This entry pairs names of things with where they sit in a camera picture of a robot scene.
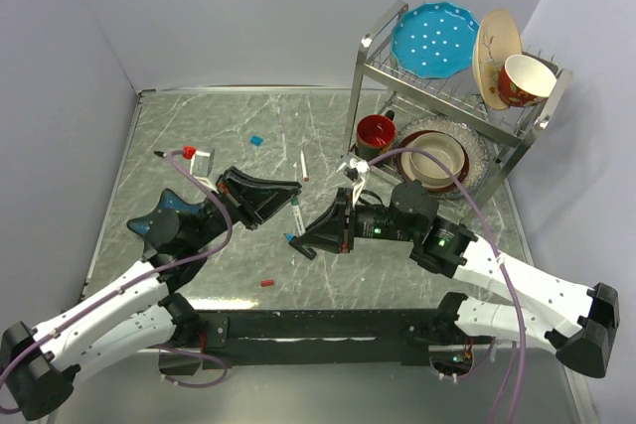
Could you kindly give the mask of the white green marker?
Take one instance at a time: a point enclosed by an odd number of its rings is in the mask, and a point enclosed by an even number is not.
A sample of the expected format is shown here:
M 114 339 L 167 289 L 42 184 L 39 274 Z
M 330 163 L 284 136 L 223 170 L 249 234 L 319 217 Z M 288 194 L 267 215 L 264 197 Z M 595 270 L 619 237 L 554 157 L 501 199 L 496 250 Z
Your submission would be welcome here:
M 300 210 L 300 206 L 292 206 L 292 213 L 296 223 L 297 235 L 301 236 L 305 233 L 305 225 L 304 225 L 304 220 Z

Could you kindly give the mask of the white red acrylic marker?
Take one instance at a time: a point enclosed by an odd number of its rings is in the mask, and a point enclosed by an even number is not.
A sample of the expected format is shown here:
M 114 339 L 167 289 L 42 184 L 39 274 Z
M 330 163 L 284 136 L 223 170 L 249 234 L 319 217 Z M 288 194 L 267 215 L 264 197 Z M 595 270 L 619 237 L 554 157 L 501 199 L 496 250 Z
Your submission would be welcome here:
M 301 174 L 302 174 L 302 179 L 303 182 L 309 182 L 309 174 L 308 174 L 308 169 L 307 169 L 307 162 L 306 162 L 306 156 L 304 151 L 301 149 L 300 150 L 300 164 L 301 164 Z

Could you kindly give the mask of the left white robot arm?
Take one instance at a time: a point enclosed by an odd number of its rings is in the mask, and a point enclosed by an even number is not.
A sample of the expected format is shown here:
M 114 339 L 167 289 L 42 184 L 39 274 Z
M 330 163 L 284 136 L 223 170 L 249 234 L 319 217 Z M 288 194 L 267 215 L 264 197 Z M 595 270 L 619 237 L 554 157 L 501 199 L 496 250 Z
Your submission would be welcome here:
M 18 322 L 1 338 L 1 382 L 28 421 L 59 408 L 79 384 L 139 350 L 189 344 L 198 316 L 179 289 L 213 254 L 209 243 L 255 229 L 301 192 L 297 182 L 225 170 L 206 198 L 190 204 L 162 192 L 155 209 L 130 220 L 144 242 L 142 257 L 119 278 L 60 315 L 30 328 Z

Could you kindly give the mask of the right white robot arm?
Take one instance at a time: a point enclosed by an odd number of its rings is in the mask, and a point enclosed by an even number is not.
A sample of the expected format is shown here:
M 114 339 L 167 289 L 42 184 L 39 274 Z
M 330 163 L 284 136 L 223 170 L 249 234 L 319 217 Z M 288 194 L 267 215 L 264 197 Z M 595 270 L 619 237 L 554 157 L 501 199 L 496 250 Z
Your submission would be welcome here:
M 545 350 L 587 377 L 606 375 L 620 321 L 616 289 L 602 282 L 568 282 L 496 253 L 486 238 L 437 212 L 437 201 L 418 182 L 395 186 L 385 206 L 357 205 L 352 189 L 341 188 L 333 204 L 290 244 L 314 258 L 316 250 L 349 253 L 356 239 L 408 242 L 410 259 L 422 269 L 506 301 L 496 305 L 447 294 L 434 320 L 443 341 L 457 343 L 465 335 L 515 341 Z

